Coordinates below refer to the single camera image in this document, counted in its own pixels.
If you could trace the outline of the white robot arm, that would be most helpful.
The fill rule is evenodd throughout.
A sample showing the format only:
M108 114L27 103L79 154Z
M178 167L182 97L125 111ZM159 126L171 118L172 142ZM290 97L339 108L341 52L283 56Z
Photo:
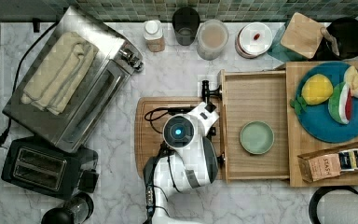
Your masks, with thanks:
M201 102L191 111L165 122L158 155L149 158L143 169L146 209L143 224L199 224L170 217L168 198L215 181L218 161L208 133L218 119L215 105Z

